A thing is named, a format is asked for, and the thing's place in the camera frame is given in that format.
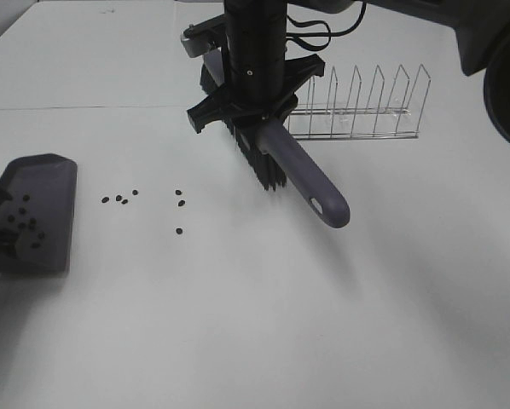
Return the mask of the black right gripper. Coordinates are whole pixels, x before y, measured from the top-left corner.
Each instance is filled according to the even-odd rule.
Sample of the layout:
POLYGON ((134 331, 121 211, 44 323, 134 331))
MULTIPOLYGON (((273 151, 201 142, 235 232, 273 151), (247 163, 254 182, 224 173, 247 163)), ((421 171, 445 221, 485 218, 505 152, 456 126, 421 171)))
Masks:
POLYGON ((187 110, 188 120, 199 134, 207 124, 224 119, 256 117, 261 119, 280 110, 285 122, 298 106, 295 92, 311 77, 322 77, 325 62, 316 54, 285 61, 285 77, 281 93, 272 102, 252 104, 241 101, 228 84, 221 84, 198 105, 187 110))

